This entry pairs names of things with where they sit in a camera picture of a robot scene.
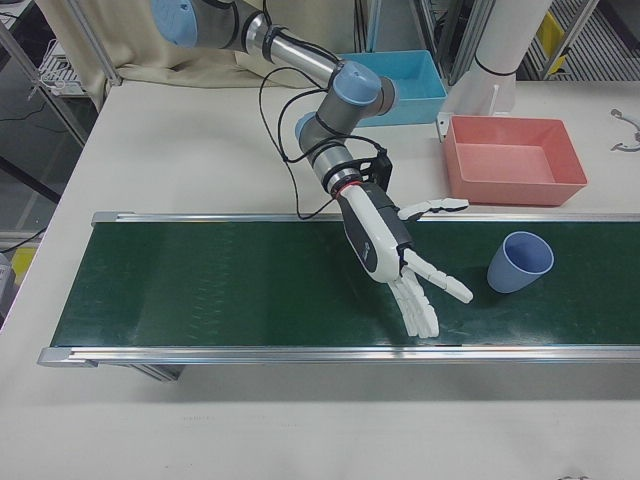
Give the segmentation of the robot hand grey white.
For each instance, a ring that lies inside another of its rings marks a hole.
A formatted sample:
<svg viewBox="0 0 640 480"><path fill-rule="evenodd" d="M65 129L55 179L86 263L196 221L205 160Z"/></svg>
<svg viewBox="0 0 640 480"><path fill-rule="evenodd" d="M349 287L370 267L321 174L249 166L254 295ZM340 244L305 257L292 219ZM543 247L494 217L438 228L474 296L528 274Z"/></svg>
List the robot hand grey white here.
<svg viewBox="0 0 640 480"><path fill-rule="evenodd" d="M338 192L337 200L353 251L369 276L390 288L407 334L420 338L437 337L438 318L418 279L426 279L465 304L473 299L473 293L415 252L405 222L428 212L464 210L469 207L469 201L435 199L399 209L378 185L370 182L344 186Z"/></svg>

